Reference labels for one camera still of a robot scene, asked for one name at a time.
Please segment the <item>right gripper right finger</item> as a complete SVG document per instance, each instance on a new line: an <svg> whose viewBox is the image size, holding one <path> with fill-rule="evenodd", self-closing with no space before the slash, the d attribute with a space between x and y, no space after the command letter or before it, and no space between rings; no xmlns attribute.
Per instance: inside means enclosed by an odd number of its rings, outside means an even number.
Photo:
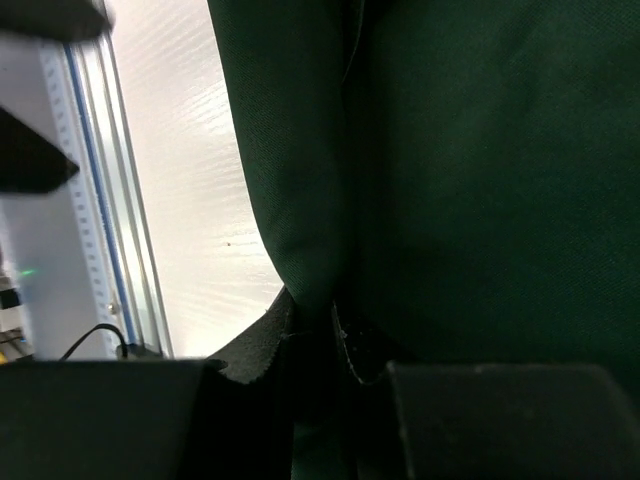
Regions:
<svg viewBox="0 0 640 480"><path fill-rule="evenodd" d="M353 479L635 479L639 416L589 364L424 364L339 305Z"/></svg>

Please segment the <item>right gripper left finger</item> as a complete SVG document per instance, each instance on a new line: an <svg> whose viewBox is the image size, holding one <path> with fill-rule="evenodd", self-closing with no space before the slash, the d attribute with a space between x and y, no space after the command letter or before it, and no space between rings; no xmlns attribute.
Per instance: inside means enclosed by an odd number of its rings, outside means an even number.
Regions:
<svg viewBox="0 0 640 480"><path fill-rule="evenodd" d="M5 479L286 479L287 292L196 360L24 361L1 370Z"/></svg>

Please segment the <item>dark green cloth napkin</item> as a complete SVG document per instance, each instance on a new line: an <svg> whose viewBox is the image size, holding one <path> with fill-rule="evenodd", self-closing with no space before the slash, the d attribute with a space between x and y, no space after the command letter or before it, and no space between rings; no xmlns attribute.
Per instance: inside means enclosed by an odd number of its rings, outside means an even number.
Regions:
<svg viewBox="0 0 640 480"><path fill-rule="evenodd" d="M296 479L363 378L595 363L639 394L635 1L212 1L241 162L298 309Z"/></svg>

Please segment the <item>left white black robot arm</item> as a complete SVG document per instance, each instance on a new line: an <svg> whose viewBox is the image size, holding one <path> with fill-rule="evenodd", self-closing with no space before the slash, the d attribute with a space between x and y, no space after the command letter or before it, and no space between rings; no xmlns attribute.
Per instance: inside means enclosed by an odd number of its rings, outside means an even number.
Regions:
<svg viewBox="0 0 640 480"><path fill-rule="evenodd" d="M91 1L1 3L1 192L45 195L79 167L52 142L53 120L37 48L83 44L110 32Z"/></svg>

